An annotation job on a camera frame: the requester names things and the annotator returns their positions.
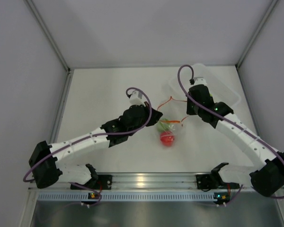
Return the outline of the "green fake lime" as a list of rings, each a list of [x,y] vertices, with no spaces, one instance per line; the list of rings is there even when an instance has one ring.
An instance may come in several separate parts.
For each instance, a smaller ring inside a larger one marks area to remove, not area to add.
[[[157,130],[159,132],[171,131],[172,126],[173,123],[167,118],[161,118],[156,124]]]

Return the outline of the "clear zip top bag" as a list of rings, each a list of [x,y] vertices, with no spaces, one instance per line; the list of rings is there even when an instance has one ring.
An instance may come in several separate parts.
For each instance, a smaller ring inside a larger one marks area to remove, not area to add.
[[[179,100],[179,99],[175,99],[172,96],[170,96],[166,100],[162,101],[157,107],[157,111],[160,111],[163,113],[163,116],[161,118],[167,118],[173,123],[172,129],[170,132],[174,134],[175,141],[172,146],[175,146],[177,143],[179,143],[183,139],[184,134],[185,134],[184,121],[188,117],[186,113],[186,103],[187,103],[186,100]],[[157,130],[157,135],[159,139],[160,139],[160,134],[161,132]]]

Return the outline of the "red fake tomato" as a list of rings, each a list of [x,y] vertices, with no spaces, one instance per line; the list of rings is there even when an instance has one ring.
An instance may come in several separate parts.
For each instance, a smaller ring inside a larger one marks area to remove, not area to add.
[[[164,131],[160,134],[160,141],[162,145],[166,147],[171,147],[174,144],[175,136],[170,131]]]

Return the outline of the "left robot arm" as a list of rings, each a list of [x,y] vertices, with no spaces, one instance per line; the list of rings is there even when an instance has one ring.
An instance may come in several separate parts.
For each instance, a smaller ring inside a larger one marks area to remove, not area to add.
[[[55,183],[75,183],[87,189],[94,188],[98,175],[93,165],[71,164],[70,161],[126,142],[140,129],[155,125],[162,116],[162,112],[148,106],[132,105],[118,118],[88,134],[61,143],[39,142],[28,162],[33,181],[38,189]]]

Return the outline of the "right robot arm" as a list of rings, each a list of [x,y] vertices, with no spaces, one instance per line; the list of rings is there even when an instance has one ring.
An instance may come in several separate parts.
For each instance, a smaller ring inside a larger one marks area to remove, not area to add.
[[[284,186],[284,152],[277,151],[256,136],[224,102],[214,102],[206,85],[194,85],[189,89],[186,113],[199,116],[202,121],[224,134],[253,164],[219,164],[211,171],[211,181],[215,187],[237,183],[271,197]]]

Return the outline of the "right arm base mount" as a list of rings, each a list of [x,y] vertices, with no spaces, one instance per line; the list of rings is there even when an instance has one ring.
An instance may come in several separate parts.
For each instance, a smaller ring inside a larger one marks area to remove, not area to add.
[[[228,189],[226,183],[222,179],[213,174],[196,175],[197,188],[202,191],[210,191],[213,189]]]

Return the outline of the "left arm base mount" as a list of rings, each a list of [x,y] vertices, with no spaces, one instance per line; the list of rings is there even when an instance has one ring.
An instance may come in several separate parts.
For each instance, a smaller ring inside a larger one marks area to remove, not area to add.
[[[112,180],[112,175],[100,174],[97,180],[91,179],[83,187],[93,190],[111,190]]]

